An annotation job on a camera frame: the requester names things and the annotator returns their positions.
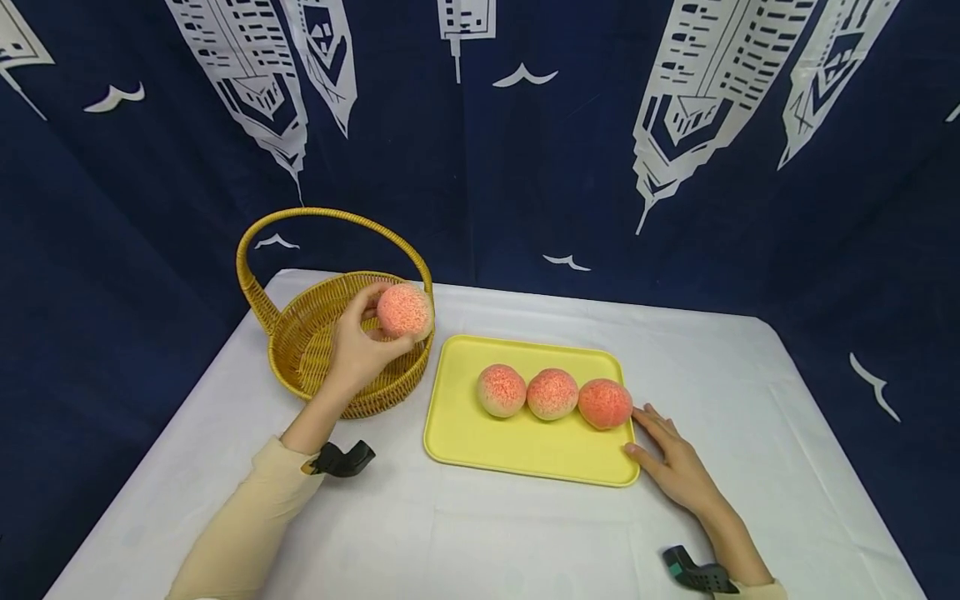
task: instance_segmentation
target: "woven basket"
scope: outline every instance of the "woven basket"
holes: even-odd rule
[[[267,215],[254,223],[237,248],[237,277],[253,314],[267,332],[267,355],[276,378],[288,390],[309,400],[320,389],[326,377],[332,351],[333,328],[350,300],[364,287],[377,281],[402,283],[404,279],[375,271],[345,273],[322,281],[291,300],[278,310],[267,298],[263,287],[247,263],[247,248],[253,237],[270,223],[299,216],[321,216],[342,219],[372,229],[397,244],[414,261],[423,289],[433,301],[430,271],[417,251],[400,236],[370,219],[331,208],[290,208]],[[364,330],[380,327],[377,318],[362,323]],[[433,331],[414,349],[390,363],[370,385],[360,391],[344,412],[345,419],[360,419],[382,413],[408,397],[426,370],[427,357],[433,345]]]

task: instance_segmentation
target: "right hand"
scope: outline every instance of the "right hand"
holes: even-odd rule
[[[374,283],[360,290],[347,305],[337,322],[333,334],[333,355],[326,382],[348,390],[352,397],[376,379],[390,361],[409,352],[414,347],[413,336],[403,336],[385,341],[382,329],[364,331],[360,326],[376,315],[380,295],[390,288],[390,283]]]
[[[626,444],[623,450],[650,474],[671,500],[700,519],[728,506],[697,451],[680,436],[672,419],[661,417],[651,404],[634,408],[633,418],[663,450],[664,460],[661,462],[636,444]]]

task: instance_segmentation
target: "plastic tray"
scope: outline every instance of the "plastic tray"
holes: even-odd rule
[[[623,383],[620,363],[601,350],[453,336],[440,353],[423,430],[434,460],[617,488],[635,482],[639,466],[621,449],[636,440],[631,423],[597,431],[576,409],[546,422],[526,406],[508,419],[492,417],[476,399],[476,381],[493,363],[510,365],[528,383],[550,367],[566,370],[578,385],[597,377]]]

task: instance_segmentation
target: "white tablecloth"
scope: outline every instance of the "white tablecloth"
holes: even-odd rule
[[[329,274],[285,271],[278,305]],[[289,531],[264,598],[696,598],[660,551],[711,560],[695,521],[649,477],[599,488],[440,465],[422,446],[440,347],[458,333],[600,348],[637,403],[672,417],[743,515],[791,598],[924,598],[768,325],[756,319],[436,287],[437,338],[403,403],[342,421],[377,457],[327,478]],[[193,540],[300,401],[274,379],[248,314],[47,594],[161,598]]]

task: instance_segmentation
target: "beige sleeve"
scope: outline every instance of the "beige sleeve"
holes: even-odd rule
[[[769,586],[747,587],[743,584],[733,582],[740,593],[716,593],[713,597],[716,600],[786,600],[786,589],[779,581]]]
[[[314,456],[271,438],[253,470],[194,542],[167,600],[248,600],[260,590],[287,524],[313,496],[323,475],[300,470]]]

